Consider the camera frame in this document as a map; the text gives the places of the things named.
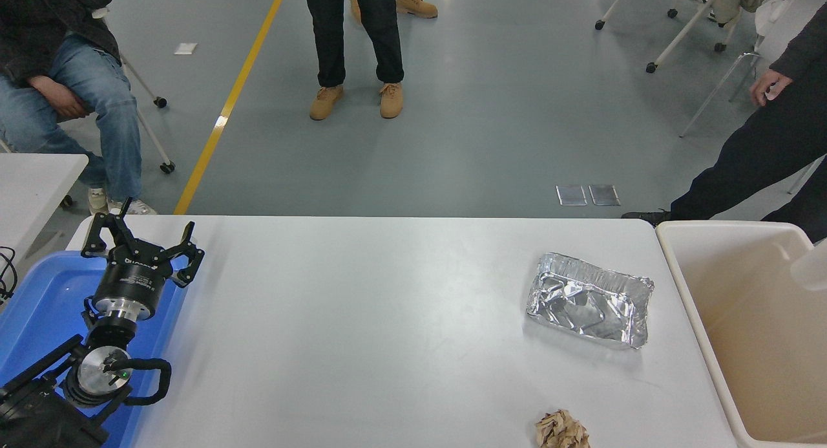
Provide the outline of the seated person's right hand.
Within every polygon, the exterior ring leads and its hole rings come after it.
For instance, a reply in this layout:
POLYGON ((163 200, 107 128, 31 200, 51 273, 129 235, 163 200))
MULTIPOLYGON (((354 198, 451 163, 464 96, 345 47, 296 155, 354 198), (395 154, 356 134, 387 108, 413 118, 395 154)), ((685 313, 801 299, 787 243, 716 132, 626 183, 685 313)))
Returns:
POLYGON ((61 119, 85 118, 90 115, 85 103, 74 92, 49 76, 36 75, 29 78, 27 83, 44 97, 61 119))

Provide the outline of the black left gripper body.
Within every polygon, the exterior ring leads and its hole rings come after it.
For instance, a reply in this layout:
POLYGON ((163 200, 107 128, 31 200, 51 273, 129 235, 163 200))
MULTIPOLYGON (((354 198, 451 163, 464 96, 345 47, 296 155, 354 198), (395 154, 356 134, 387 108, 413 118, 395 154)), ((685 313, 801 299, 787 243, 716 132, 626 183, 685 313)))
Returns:
POLYGON ((144 308, 156 308, 163 284, 172 275, 170 260, 132 259, 130 251, 109 251, 107 267, 96 291, 96 307, 106 308, 112 301, 126 299, 144 308))

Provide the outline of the person's hand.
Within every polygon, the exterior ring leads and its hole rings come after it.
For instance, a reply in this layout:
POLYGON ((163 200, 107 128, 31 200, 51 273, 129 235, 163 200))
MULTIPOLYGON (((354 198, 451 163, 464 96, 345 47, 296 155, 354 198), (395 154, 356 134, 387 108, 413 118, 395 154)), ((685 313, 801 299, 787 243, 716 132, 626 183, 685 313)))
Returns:
POLYGON ((754 105, 763 107, 768 101, 773 101, 782 94, 786 86, 791 85, 792 82, 793 79, 786 75, 767 69, 750 87, 750 100, 754 105))

